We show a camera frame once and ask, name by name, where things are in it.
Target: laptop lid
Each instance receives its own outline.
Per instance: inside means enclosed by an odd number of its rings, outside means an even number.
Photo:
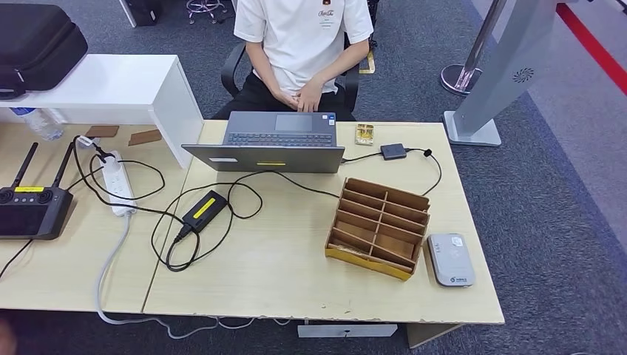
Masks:
[[[218,172],[313,172],[334,174],[343,146],[224,146],[183,144],[181,147]]]

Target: white device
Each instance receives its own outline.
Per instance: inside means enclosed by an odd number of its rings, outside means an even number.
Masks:
[[[435,278],[440,285],[466,287],[475,283],[475,271],[461,234],[431,234],[427,242]]]
[[[102,160],[100,162],[104,183],[106,184],[106,190],[117,196],[132,198],[133,191],[131,190],[129,178],[126,176],[126,169],[124,168],[124,165],[120,163],[122,157],[120,156],[120,153],[115,150],[111,151],[111,154],[114,155],[115,158],[106,157],[104,158],[106,163],[103,163]],[[109,195],[109,202],[133,206],[137,205],[133,200],[125,200],[111,195]],[[113,209],[113,213],[118,217],[122,217],[128,213],[135,213],[136,211],[130,207],[111,206],[111,208]]]
[[[555,8],[577,0],[517,1],[488,67],[457,111],[444,113],[449,142],[500,146],[493,118],[540,77],[551,44]]]

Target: hand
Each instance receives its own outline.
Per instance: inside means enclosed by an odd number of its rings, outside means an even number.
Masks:
[[[289,95],[288,93],[279,90],[276,92],[272,92],[272,96],[274,96],[274,98],[276,98],[278,101],[281,101],[285,105],[292,108],[294,111],[298,109],[298,101],[292,95]]]
[[[296,93],[296,96],[299,98],[298,112],[318,112],[318,105],[322,96],[322,85],[324,83],[314,77]]]

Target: printed logo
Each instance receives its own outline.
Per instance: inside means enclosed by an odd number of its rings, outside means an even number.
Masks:
[[[512,80],[516,83],[522,84],[533,78],[534,74],[535,72],[532,68],[523,68],[514,74]]]

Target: red stripe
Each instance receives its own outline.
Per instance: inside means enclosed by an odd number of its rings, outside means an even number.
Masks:
[[[566,26],[577,37],[592,58],[605,70],[610,79],[627,95],[627,71],[625,71],[616,59],[603,48],[601,43],[588,31],[581,20],[564,3],[557,4],[557,14],[566,23]]]

